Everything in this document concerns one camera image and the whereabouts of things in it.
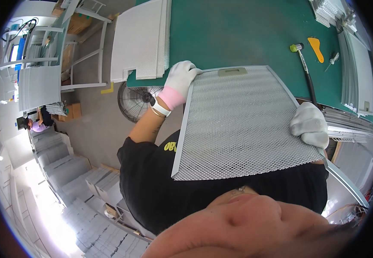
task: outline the electric fan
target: electric fan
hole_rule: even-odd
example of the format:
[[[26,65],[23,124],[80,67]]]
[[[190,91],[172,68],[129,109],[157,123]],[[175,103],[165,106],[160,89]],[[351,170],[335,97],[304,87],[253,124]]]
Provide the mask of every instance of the electric fan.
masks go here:
[[[158,86],[128,88],[124,82],[118,90],[119,109],[129,121],[136,123],[162,90],[163,87]]]

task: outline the pink glove cuff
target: pink glove cuff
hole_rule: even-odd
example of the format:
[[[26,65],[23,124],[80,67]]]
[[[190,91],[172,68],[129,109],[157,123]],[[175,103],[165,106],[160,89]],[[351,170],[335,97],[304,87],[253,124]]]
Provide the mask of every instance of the pink glove cuff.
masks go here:
[[[172,111],[177,106],[184,104],[186,100],[184,97],[178,93],[178,91],[172,89],[171,87],[164,87],[161,93],[159,93],[158,97],[165,102],[165,104],[169,107]]]

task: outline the purple shirt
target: purple shirt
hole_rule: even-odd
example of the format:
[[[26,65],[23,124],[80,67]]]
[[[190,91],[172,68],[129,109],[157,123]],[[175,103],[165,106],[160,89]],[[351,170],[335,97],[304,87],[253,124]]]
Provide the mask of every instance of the purple shirt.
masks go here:
[[[48,127],[49,126],[45,126],[43,123],[41,123],[41,125],[39,125],[39,121],[38,121],[38,122],[33,122],[33,125],[32,125],[31,129],[35,132],[42,132],[43,130],[45,130]]]

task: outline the white work glove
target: white work glove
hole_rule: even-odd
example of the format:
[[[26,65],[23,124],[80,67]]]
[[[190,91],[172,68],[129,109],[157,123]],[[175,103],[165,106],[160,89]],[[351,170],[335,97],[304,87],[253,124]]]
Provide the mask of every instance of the white work glove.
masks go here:
[[[290,132],[294,136],[301,135],[303,142],[322,149],[327,148],[330,140],[323,113],[310,102],[298,106],[290,123]]]
[[[164,88],[158,97],[165,102],[170,110],[187,101],[189,85],[197,74],[202,74],[191,61],[182,61],[174,64],[169,71]]]

